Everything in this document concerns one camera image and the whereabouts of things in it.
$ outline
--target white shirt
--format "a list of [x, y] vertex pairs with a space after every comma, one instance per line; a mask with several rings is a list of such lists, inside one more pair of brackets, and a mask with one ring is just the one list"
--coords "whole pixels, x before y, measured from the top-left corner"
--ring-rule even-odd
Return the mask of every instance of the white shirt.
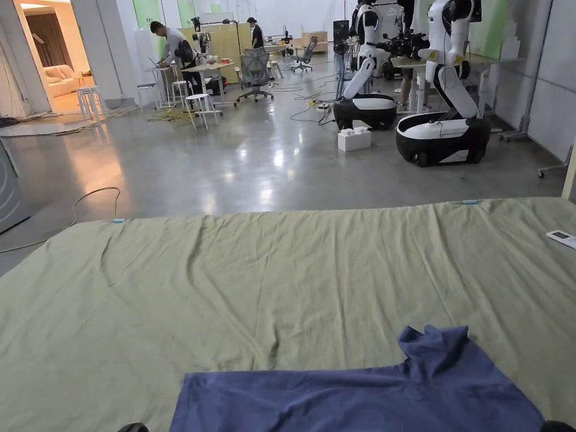
[[164, 46], [164, 51], [162, 57], [165, 59], [166, 64], [172, 63], [173, 60], [176, 64], [182, 67], [182, 61], [179, 57], [176, 57], [174, 52], [178, 49], [178, 45], [183, 40], [186, 40], [186, 36], [182, 34], [179, 30], [175, 28], [166, 27], [166, 45]]
[[428, 39], [430, 34], [430, 22], [428, 21], [428, 11], [434, 3], [434, 0], [416, 0], [414, 2], [414, 18], [412, 19], [412, 27], [414, 33], [425, 33]]

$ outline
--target remote control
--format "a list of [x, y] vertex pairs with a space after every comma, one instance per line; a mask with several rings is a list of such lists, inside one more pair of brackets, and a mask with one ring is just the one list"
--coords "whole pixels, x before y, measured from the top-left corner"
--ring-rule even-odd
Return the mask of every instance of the remote control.
[[563, 245], [568, 246], [569, 248], [572, 248], [576, 251], [576, 237], [559, 230], [552, 231], [546, 235], [552, 240], [556, 240], [558, 243], [562, 243]]

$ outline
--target blue towel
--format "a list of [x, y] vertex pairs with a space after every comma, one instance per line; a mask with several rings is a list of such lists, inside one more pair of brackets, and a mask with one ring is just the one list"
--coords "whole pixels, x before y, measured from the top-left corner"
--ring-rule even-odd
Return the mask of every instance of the blue towel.
[[397, 366], [186, 375], [170, 432], [537, 432], [538, 409], [468, 339], [468, 327], [398, 338]]

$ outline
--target bed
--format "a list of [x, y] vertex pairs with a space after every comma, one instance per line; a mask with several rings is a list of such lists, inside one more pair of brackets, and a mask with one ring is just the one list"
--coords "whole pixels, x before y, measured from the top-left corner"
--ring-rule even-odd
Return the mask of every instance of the bed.
[[90, 222], [0, 279], [2, 430], [168, 430], [187, 372], [352, 369], [466, 324], [576, 424], [576, 233], [560, 198]]

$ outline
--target yellow cable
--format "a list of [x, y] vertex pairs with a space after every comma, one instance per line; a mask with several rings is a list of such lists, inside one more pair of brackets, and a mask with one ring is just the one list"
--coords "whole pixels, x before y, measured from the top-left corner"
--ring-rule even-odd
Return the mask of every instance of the yellow cable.
[[174, 109], [169, 109], [166, 112], [155, 112], [152, 114], [152, 118], [147, 120], [148, 122], [168, 122], [172, 124], [176, 124], [178, 126], [183, 126], [186, 124], [191, 124], [192, 121], [190, 120], [190, 115], [188, 112], [182, 111], [174, 111]]
[[[68, 228], [72, 228], [72, 227], [73, 227], [74, 225], [76, 225], [76, 223], [78, 222], [78, 215], [76, 214], [76, 205], [77, 205], [80, 201], [82, 201], [84, 198], [86, 198], [86, 197], [89, 196], [89, 195], [95, 194], [96, 192], [109, 191], [109, 190], [118, 191], [118, 194], [116, 195], [116, 200], [115, 200], [115, 202], [114, 202], [114, 219], [116, 219], [116, 212], [117, 212], [117, 210], [118, 210], [118, 198], [119, 198], [119, 196], [120, 196], [120, 194], [121, 194], [120, 189], [118, 189], [117, 187], [114, 187], [114, 186], [112, 186], [112, 187], [107, 187], [107, 188], [100, 188], [100, 189], [96, 189], [95, 191], [88, 192], [86, 195], [84, 195], [83, 197], [81, 197], [80, 199], [78, 199], [78, 200], [74, 203], [74, 205], [72, 206], [72, 213], [74, 213], [74, 222], [72, 222], [72, 223], [70, 224], [70, 226], [68, 226]], [[31, 247], [31, 246], [36, 246], [36, 245], [39, 245], [39, 244], [42, 244], [42, 243], [47, 242], [48, 240], [50, 240], [50, 238], [47, 238], [46, 240], [42, 240], [42, 241], [37, 241], [36, 243], [30, 243], [30, 244], [27, 244], [27, 245], [24, 245], [24, 246], [18, 246], [18, 247], [16, 247], [16, 248], [12, 248], [12, 249], [4, 249], [3, 251], [0, 251], [0, 253], [12, 252], [12, 251], [17, 251], [17, 250], [19, 250], [19, 249], [29, 248], [29, 247]]]

